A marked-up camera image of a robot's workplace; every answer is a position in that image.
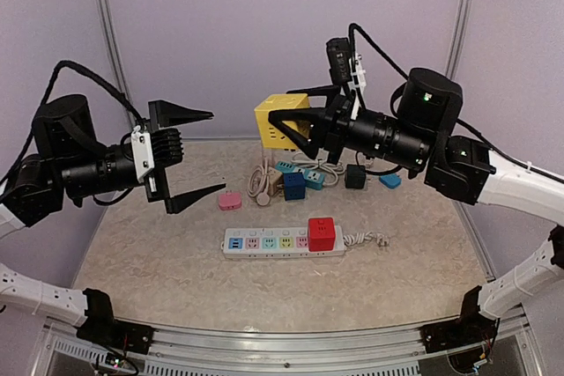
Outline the dark blue cube socket adapter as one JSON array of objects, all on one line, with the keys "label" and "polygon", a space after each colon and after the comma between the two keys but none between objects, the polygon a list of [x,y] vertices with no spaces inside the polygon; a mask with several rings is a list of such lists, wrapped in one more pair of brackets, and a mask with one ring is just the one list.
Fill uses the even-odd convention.
[{"label": "dark blue cube socket adapter", "polygon": [[283,186],[286,201],[302,200],[306,197],[306,181],[302,173],[284,173]]}]

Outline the white multicolour power strip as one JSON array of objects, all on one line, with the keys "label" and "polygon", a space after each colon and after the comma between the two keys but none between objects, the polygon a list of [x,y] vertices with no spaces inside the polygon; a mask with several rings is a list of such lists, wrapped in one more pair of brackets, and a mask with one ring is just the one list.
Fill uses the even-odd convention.
[{"label": "white multicolour power strip", "polygon": [[233,260],[340,256],[346,246],[339,225],[335,231],[334,247],[315,252],[309,248],[307,227],[227,228],[221,249],[227,259]]}]

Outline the red cube socket adapter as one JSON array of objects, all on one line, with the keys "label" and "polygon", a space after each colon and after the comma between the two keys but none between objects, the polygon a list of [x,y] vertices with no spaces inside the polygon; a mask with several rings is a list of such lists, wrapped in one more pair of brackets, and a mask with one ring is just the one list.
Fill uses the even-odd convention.
[{"label": "red cube socket adapter", "polygon": [[308,220],[308,249],[310,252],[332,251],[336,243],[332,217],[312,217]]}]

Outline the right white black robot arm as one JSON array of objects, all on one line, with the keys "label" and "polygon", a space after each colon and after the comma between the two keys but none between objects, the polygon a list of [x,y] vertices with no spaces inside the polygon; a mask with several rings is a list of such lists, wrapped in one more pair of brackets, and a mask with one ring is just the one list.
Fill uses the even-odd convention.
[{"label": "right white black robot arm", "polygon": [[510,158],[479,133],[455,136],[463,105],[460,85],[434,70],[411,69],[394,92],[397,113],[366,109],[359,97],[336,86],[316,87],[325,107],[275,109],[269,123],[300,151],[314,159],[320,150],[331,163],[343,149],[382,159],[407,170],[440,194],[460,203],[496,205],[554,223],[546,241],[526,260],[499,279],[469,292],[451,337],[471,343],[486,326],[510,308],[563,278],[563,179]]}]

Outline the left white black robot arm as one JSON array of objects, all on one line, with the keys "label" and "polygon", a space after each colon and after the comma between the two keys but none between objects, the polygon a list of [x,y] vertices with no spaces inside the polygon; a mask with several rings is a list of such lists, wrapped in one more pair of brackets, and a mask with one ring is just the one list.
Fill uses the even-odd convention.
[{"label": "left white black robot arm", "polygon": [[[133,117],[132,129],[118,143],[105,145],[97,139],[85,95],[50,98],[64,69],[93,81]],[[22,150],[1,179],[1,235],[36,225],[61,211],[65,200],[81,207],[90,197],[109,207],[142,187],[148,202],[163,203],[167,214],[176,215],[223,189],[218,184],[171,195],[167,181],[167,168],[183,159],[179,126],[208,121],[213,113],[166,100],[150,102],[149,113],[144,118],[124,93],[86,66],[58,62]]]}]

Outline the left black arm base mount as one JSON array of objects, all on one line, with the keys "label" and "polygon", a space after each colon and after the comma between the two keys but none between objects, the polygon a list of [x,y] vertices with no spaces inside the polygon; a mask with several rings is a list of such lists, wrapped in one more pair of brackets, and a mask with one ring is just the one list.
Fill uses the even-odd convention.
[{"label": "left black arm base mount", "polygon": [[114,316],[110,297],[87,288],[85,322],[77,327],[77,337],[100,346],[147,355],[155,329],[149,325],[119,320]]}]

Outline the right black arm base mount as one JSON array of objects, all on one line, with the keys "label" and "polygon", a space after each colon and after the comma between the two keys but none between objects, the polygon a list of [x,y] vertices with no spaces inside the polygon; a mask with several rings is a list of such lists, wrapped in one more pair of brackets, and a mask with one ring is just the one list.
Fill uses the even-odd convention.
[{"label": "right black arm base mount", "polygon": [[498,320],[488,319],[480,313],[479,292],[476,286],[464,294],[458,317],[429,323],[419,330],[426,353],[452,350],[497,336]]}]

